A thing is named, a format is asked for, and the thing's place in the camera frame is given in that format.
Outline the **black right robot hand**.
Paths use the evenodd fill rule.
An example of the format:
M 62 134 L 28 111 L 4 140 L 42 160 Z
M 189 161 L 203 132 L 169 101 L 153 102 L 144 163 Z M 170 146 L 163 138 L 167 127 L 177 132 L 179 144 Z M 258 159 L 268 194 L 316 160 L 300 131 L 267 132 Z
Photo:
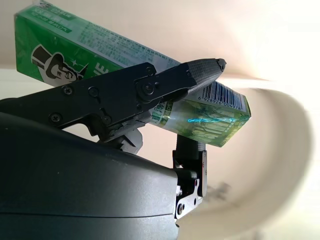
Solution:
M 176 240 L 206 193 L 206 148 L 177 138 L 173 168 L 136 155 L 150 110 L 213 83 L 223 59 L 146 62 L 0 102 L 3 240 Z

